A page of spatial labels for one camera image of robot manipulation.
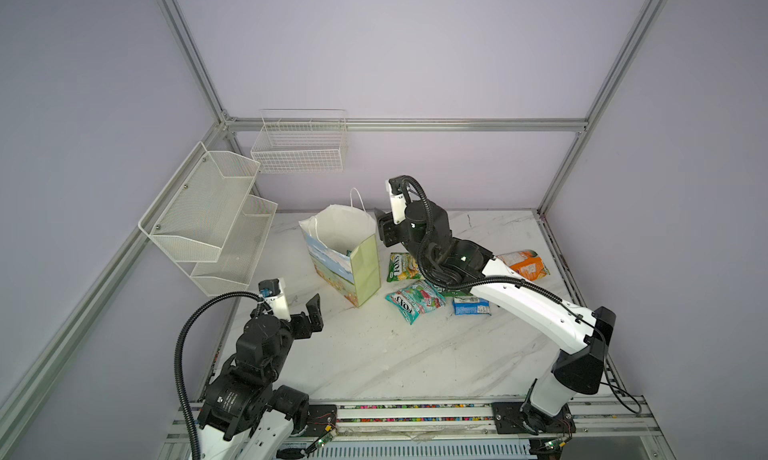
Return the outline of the red green candy packet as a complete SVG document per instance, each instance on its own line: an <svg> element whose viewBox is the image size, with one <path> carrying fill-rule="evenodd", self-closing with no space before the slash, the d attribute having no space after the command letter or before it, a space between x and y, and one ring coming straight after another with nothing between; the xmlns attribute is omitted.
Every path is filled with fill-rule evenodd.
<svg viewBox="0 0 768 460"><path fill-rule="evenodd" d="M413 325L420 316L445 305L445 298L424 280L389 293L385 299L398 308L409 325Z"/></svg>

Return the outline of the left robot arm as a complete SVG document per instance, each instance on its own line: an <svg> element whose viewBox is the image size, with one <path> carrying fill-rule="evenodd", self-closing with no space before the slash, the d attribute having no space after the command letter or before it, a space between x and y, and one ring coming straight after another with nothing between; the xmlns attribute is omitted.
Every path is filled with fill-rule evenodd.
<svg viewBox="0 0 768 460"><path fill-rule="evenodd" d="M182 379L183 346L194 322L212 306L232 298L257 302L221 373L209 384L197 417ZM277 298L247 291L214 297L186 321L174 353L177 395L189 435L191 459L305 459L327 441L318 438L305 447L282 444L308 424L309 396L288 386L274 387L296 339L309 339L323 330L321 297L306 303L306 312L276 315Z"/></svg>

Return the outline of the white green paper bag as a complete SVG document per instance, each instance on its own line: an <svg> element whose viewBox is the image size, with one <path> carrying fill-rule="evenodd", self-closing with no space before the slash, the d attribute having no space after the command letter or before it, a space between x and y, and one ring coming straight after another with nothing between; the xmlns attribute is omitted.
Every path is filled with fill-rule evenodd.
<svg viewBox="0 0 768 460"><path fill-rule="evenodd" d="M359 190L299 222L316 273L354 307L381 287L377 224Z"/></svg>

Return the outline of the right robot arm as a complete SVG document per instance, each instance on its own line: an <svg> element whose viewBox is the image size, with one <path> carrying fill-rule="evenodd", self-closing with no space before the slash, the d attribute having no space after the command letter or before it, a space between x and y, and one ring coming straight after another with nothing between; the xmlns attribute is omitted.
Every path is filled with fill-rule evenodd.
<svg viewBox="0 0 768 460"><path fill-rule="evenodd" d="M612 310L566 301L514 272L492 251L455 237L447 213L432 201L397 200L392 211L374 214L384 245L405 247L430 284L486 300L558 346L550 371L533 381L520 407L519 423L528 433L545 432L574 396L595 395L605 386Z"/></svg>

